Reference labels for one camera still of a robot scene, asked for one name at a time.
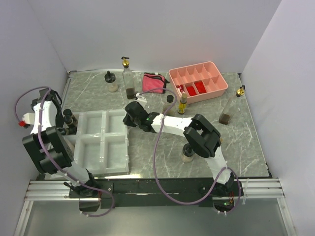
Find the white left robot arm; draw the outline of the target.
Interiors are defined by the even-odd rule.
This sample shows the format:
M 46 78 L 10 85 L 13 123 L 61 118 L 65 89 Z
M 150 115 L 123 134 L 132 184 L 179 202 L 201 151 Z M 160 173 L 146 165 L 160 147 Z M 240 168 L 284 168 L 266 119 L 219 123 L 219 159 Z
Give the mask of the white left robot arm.
M 32 127 L 22 139 L 24 148 L 41 174 L 64 177 L 65 186 L 79 196 L 96 196 L 94 176 L 74 161 L 74 145 L 65 138 L 76 134 L 77 118 L 70 109 L 62 110 L 62 99 L 55 90 L 39 87 L 39 95 L 31 102 L 32 113 L 19 122 L 24 128 Z

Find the spice jar black lid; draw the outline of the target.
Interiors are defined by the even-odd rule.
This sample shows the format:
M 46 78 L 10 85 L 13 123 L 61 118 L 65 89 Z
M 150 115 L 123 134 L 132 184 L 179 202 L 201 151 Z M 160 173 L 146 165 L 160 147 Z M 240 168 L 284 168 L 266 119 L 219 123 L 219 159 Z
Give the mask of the spice jar black lid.
M 76 127 L 73 127 L 73 128 L 61 128 L 60 129 L 60 133 L 62 135 L 75 135 L 77 132 L 77 128 Z

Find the spice jar red label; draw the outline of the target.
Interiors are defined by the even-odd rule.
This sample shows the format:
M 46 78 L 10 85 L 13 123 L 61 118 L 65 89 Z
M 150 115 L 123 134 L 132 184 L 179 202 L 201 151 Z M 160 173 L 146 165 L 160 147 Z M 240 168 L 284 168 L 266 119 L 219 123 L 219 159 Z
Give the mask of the spice jar red label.
M 63 120 L 65 122 L 65 124 L 69 127 L 69 128 L 74 128 L 77 127 L 77 124 L 73 121 L 73 118 L 70 116 L 64 116 Z

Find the white plastic divided tray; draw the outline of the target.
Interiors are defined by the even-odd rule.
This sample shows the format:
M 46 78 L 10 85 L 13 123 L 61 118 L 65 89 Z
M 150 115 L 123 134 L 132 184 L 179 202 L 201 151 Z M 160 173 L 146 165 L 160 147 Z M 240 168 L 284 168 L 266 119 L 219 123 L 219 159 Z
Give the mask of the white plastic divided tray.
M 74 145 L 74 161 L 94 176 L 128 174 L 125 110 L 76 112 L 74 115 L 78 120 L 77 132 L 66 136 Z

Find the round shaker black spout lid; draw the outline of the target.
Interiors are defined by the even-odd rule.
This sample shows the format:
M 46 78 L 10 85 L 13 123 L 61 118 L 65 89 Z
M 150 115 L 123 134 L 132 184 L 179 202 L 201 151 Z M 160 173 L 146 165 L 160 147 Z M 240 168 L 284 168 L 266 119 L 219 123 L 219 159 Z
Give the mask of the round shaker black spout lid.
M 118 90 L 118 84 L 114 73 L 107 71 L 104 75 L 104 79 L 106 81 L 109 92 L 116 92 Z

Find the small dark spice jar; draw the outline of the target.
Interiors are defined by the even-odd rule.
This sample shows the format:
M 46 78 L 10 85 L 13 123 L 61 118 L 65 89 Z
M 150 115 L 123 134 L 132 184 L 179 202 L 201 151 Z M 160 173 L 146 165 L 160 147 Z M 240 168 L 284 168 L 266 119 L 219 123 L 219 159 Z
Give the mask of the small dark spice jar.
M 71 109 L 65 109 L 65 110 L 63 111 L 63 115 L 64 115 L 64 116 L 69 116 L 69 117 L 71 117 L 71 118 L 74 118 L 74 115 L 73 115 L 73 112 L 71 111 Z

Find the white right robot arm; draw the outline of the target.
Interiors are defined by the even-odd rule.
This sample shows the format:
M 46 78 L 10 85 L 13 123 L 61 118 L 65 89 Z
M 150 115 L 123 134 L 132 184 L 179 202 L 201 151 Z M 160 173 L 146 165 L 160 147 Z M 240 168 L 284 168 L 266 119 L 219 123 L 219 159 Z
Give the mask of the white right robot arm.
M 227 166 L 221 149 L 221 134 L 201 114 L 191 118 L 167 116 L 162 113 L 148 113 L 137 101 L 125 107 L 126 116 L 123 123 L 129 127 L 138 127 L 144 132 L 162 133 L 184 137 L 187 143 L 183 147 L 183 155 L 198 155 L 205 158 L 214 178 L 211 186 L 219 196 L 230 196 L 237 190 L 242 195 L 242 186 L 237 175 Z

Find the shaker jar chrome black lid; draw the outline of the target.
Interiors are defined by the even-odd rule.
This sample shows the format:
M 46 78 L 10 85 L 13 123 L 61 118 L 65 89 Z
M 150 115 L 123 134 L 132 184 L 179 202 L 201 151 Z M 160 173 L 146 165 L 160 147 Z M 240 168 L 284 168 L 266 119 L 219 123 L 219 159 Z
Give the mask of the shaker jar chrome black lid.
M 181 153 L 183 163 L 190 163 L 194 159 L 195 152 L 189 143 L 185 144 Z

